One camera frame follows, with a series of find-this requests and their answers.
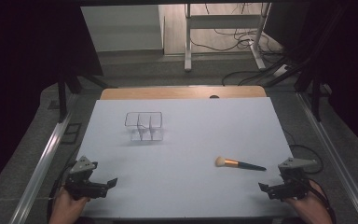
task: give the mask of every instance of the makeup brush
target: makeup brush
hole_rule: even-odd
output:
[[[249,164],[249,163],[246,163],[243,161],[229,160],[229,159],[225,159],[223,157],[218,157],[216,159],[215,164],[217,167],[230,166],[230,167],[238,167],[238,168],[247,169],[247,170],[258,170],[258,171],[267,170],[265,167],[262,167],[262,166],[252,165],[252,164]]]

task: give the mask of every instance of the brush handle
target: brush handle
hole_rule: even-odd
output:
[[[246,163],[243,161],[238,162],[238,167],[242,168],[242,169],[247,169],[247,170],[259,170],[259,171],[267,170],[266,167],[252,165],[252,164],[249,164],[249,163]]]

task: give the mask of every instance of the human hand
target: human hand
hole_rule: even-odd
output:
[[[55,198],[49,224],[73,224],[80,217],[90,198],[75,201],[65,188],[61,188]]]
[[[324,193],[319,185],[315,182],[310,181],[310,186],[320,192],[324,197]],[[298,215],[308,224],[331,224],[330,215],[328,214],[324,204],[321,200],[312,192],[309,192],[308,195],[303,199],[294,199],[287,198],[283,199],[285,202],[292,205]]]

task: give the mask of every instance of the white tabletop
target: white tabletop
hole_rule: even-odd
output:
[[[161,112],[162,141],[131,141],[129,112]],[[109,218],[282,217],[294,211],[270,200],[258,182],[282,184],[278,164],[292,157],[268,97],[102,100],[78,153],[97,161],[90,181],[118,177],[106,198],[83,215]],[[218,156],[267,171],[215,167]]]

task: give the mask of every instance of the brush bristles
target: brush bristles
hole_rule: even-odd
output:
[[[226,160],[223,157],[218,157],[216,159],[216,166],[224,166],[226,163]]]

